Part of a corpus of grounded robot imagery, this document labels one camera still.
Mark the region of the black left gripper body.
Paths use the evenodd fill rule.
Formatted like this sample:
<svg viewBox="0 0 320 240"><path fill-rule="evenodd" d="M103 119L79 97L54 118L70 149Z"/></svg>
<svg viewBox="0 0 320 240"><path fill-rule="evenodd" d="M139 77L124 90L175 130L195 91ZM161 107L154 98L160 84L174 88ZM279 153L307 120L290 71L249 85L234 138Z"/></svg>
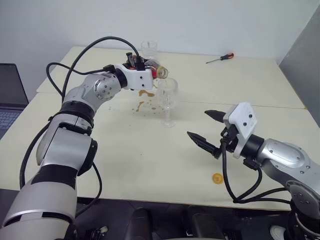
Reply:
<svg viewBox="0 0 320 240"><path fill-rule="evenodd" d="M142 56L134 55L132 52L126 53L127 60L123 64L129 70L145 70L145 59Z"/></svg>

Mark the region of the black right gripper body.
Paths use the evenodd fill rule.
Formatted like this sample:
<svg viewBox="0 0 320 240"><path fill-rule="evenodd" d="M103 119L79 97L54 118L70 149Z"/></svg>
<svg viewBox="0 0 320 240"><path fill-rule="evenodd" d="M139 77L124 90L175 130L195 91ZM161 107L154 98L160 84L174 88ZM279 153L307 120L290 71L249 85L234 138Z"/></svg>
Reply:
<svg viewBox="0 0 320 240"><path fill-rule="evenodd" d="M236 146L238 145L238 130L234 124L232 124L229 128L225 127L220 133L220 148L219 148L219 156L222 155L223 152L223 143L226 143L226 151L229 153L234 153Z"/></svg>

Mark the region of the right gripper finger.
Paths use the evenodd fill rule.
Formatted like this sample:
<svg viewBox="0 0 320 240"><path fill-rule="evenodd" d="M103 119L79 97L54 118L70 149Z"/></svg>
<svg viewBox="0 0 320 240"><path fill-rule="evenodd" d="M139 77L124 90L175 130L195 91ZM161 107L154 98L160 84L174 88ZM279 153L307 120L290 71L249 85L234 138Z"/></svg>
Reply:
<svg viewBox="0 0 320 240"><path fill-rule="evenodd" d="M191 138L191 140L201 149L210 153L215 159L219 159L222 154L222 150L213 144L209 143L204 137L200 136L194 132L187 132L187 135Z"/></svg>
<svg viewBox="0 0 320 240"><path fill-rule="evenodd" d="M218 110L206 110L204 113L220 123L224 122L224 116L226 115L225 112Z"/></svg>

